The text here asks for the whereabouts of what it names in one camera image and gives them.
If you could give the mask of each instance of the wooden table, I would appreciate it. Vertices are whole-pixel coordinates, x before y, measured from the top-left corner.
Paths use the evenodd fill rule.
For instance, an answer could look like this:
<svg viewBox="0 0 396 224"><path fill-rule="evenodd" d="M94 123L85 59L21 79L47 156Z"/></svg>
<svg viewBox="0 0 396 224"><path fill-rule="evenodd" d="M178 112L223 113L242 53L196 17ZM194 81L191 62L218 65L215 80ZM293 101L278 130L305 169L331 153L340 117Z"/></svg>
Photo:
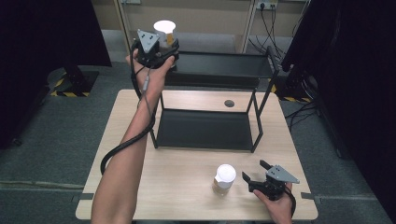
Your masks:
<svg viewBox="0 0 396 224"><path fill-rule="evenodd" d="M163 99L167 108L245 111L250 95L251 92L241 91L164 91ZM258 99L263 97L263 93L257 95ZM226 100L233 100L235 106L225 106ZM100 162L120 142L136 105L134 90L119 92L78 203L77 218L91 218L92 195L101 178ZM257 124L254 112L251 113L251 131L255 138ZM154 131L158 129L160 115L159 106ZM302 198L302 193L309 194L310 189L279 101L272 93L262 112L262 127L263 137L254 153L202 148L156 149L148 138L134 219L270 220L264 205L248 192L248 184L242 179L244 171L253 180L265 180L265 169L260 167L260 160L271 165L279 164L300 180L300 184L294 184L292 189L297 201L293 219L317 218L314 201ZM229 193L221 197L213 192L211 185L218 166L223 163L235 168L236 179Z"/></svg>

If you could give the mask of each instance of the black shelf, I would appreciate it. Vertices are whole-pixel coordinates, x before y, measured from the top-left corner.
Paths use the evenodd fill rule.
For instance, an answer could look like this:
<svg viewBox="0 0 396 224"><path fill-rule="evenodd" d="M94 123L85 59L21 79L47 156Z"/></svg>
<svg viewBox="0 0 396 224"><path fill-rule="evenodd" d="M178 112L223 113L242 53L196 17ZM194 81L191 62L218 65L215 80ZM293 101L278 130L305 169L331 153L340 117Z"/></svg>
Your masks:
<svg viewBox="0 0 396 224"><path fill-rule="evenodd" d="M166 76L166 86L250 90L251 97L245 111L219 112L166 108L161 96L162 116L157 137L154 131L150 133L154 146L254 152L262 139L260 115L279 72L271 47L266 52L266 55L180 52L175 67ZM261 78L271 80L258 103L256 91ZM250 109L254 109L259 130L256 139L251 136Z"/></svg>
<svg viewBox="0 0 396 224"><path fill-rule="evenodd" d="M253 90L272 74L263 55L180 52L165 85Z"/></svg>
<svg viewBox="0 0 396 224"><path fill-rule="evenodd" d="M157 135L159 147L198 147L250 151L248 114L165 109Z"/></svg>

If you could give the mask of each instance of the black metal frame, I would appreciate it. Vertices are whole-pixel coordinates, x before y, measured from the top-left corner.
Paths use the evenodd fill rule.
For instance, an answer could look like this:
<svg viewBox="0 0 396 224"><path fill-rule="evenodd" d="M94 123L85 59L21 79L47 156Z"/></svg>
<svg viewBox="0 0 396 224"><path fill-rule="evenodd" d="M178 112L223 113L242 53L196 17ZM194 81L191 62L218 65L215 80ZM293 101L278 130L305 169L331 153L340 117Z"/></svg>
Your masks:
<svg viewBox="0 0 396 224"><path fill-rule="evenodd" d="M180 52L180 59L177 62L182 69L174 69L167 75L165 85L172 86L199 86L199 87L218 87L218 88L238 88L252 90L247 110L245 112L219 112L219 111L204 111L204 110L185 110L166 108L164 99L161 95L160 105L162 109L159 129L157 137L154 131L151 130L150 135L153 144L158 147L198 147L198 148L216 148L216 149L236 149L245 150L253 153L260 143L263 136L261 114L265 103L269 97L271 89L274 85L274 80L277 77L279 69L274 57L271 47L268 47L266 55L245 55L245 54L213 54L213 53L193 53ZM265 66L260 67L260 72L265 71L266 74L224 74L214 69L212 74L198 71L194 73L195 67L183 67L185 64L182 61L183 55L189 57L198 57L205 60L213 58L219 60L212 62L218 69L222 63L234 62L235 59L247 60L247 63L252 61L250 59L261 59ZM271 68L268 63L270 57L274 66L274 71L268 70ZM251 64L245 65L246 69L252 67ZM260 83L260 78L271 78L268 88L263 96L260 106L257 101L256 92ZM259 129L259 135L254 140L250 132L250 124L248 113L254 106L256 121Z"/></svg>

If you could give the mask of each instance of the electrical outlet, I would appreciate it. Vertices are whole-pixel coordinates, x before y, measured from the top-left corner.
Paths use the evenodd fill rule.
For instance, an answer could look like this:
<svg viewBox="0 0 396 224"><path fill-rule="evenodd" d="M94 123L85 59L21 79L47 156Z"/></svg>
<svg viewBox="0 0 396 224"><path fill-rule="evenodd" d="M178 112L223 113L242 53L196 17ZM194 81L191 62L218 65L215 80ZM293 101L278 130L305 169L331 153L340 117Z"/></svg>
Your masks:
<svg viewBox="0 0 396 224"><path fill-rule="evenodd" d="M142 4L141 0L121 0L123 4L132 4L132 5L140 5Z"/></svg>
<svg viewBox="0 0 396 224"><path fill-rule="evenodd" d="M257 9L262 10L262 4L264 4L264 10L276 10L277 0L259 0L257 2Z"/></svg>

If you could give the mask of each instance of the finger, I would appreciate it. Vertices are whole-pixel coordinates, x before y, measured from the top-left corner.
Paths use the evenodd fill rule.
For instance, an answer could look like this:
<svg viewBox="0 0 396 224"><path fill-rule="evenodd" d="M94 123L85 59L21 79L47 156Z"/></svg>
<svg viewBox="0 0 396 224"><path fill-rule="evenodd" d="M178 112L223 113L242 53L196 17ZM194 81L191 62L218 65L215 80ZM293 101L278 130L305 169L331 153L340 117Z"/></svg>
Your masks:
<svg viewBox="0 0 396 224"><path fill-rule="evenodd" d="M291 188L293 187L293 185L290 182L286 183L286 187L290 190L291 192Z"/></svg>
<svg viewBox="0 0 396 224"><path fill-rule="evenodd" d="M125 61L126 61L128 64L131 64L131 55L126 56L126 57L125 57Z"/></svg>
<svg viewBox="0 0 396 224"><path fill-rule="evenodd" d="M135 70L139 70L140 68L143 67L143 65L141 63L139 63L137 61L137 59L136 59L137 58L137 49L134 50L134 53L132 55L133 55L132 56L132 63L134 64L134 69Z"/></svg>
<svg viewBox="0 0 396 224"><path fill-rule="evenodd" d="M134 59L137 58L137 51L138 51L138 49L134 49L134 53L132 54Z"/></svg>
<svg viewBox="0 0 396 224"><path fill-rule="evenodd" d="M172 67L174 61L175 61L175 57L170 56L168 59L166 59L165 63L157 70L159 70L160 72L166 73L169 70L169 68Z"/></svg>
<svg viewBox="0 0 396 224"><path fill-rule="evenodd" d="M260 199L260 201L262 201L263 203L267 203L268 202L268 198L267 196L265 196L265 194L263 194L261 191L254 189L253 193Z"/></svg>

